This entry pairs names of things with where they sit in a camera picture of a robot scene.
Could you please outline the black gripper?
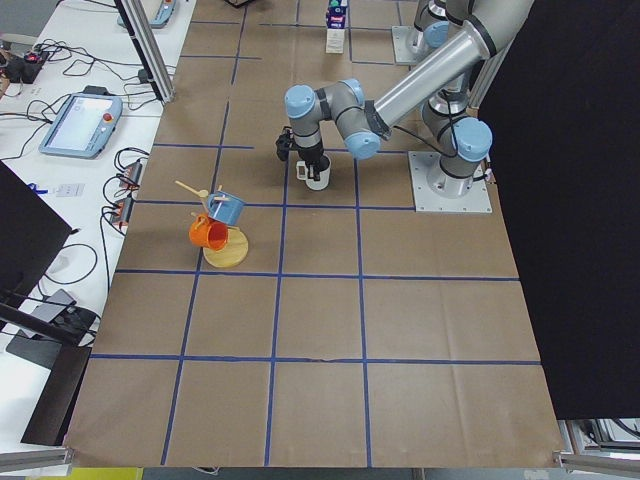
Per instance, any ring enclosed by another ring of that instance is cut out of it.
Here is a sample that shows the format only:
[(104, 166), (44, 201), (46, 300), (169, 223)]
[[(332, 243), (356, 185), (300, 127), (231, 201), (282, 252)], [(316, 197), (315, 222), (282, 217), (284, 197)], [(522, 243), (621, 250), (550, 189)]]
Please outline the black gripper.
[(311, 147), (302, 147), (295, 144), (293, 150), (298, 152), (301, 160), (308, 165), (308, 180), (321, 180), (321, 164), (324, 162), (324, 147), (322, 143), (317, 143)]

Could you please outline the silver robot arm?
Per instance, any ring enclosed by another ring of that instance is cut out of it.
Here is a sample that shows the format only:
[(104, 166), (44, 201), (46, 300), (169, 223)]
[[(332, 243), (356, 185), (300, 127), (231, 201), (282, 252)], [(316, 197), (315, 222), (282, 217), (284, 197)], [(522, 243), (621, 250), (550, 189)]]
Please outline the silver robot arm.
[(454, 37), (468, 15), (469, 1), (420, 0), (407, 46), (422, 60)]
[(481, 60), (502, 51), (525, 23), (531, 1), (449, 1), (444, 43), (378, 100), (367, 100), (356, 79), (340, 80), (317, 90), (290, 87), (284, 96), (290, 125), (276, 141), (278, 158), (298, 153), (304, 180), (321, 182), (329, 169), (320, 132), (322, 121), (335, 124), (356, 160), (373, 157), (391, 129), (412, 110), (437, 94)]

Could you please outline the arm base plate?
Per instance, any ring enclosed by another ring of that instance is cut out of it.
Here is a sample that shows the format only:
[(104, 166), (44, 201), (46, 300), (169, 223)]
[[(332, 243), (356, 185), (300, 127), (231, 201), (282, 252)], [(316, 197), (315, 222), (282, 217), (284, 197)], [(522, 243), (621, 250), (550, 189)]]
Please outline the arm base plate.
[(466, 179), (448, 176), (436, 152), (409, 151), (415, 211), (436, 214), (491, 214), (493, 209), (480, 166)]
[(394, 59), (398, 65), (416, 65), (425, 57), (423, 33), (413, 26), (393, 26), (391, 29)]

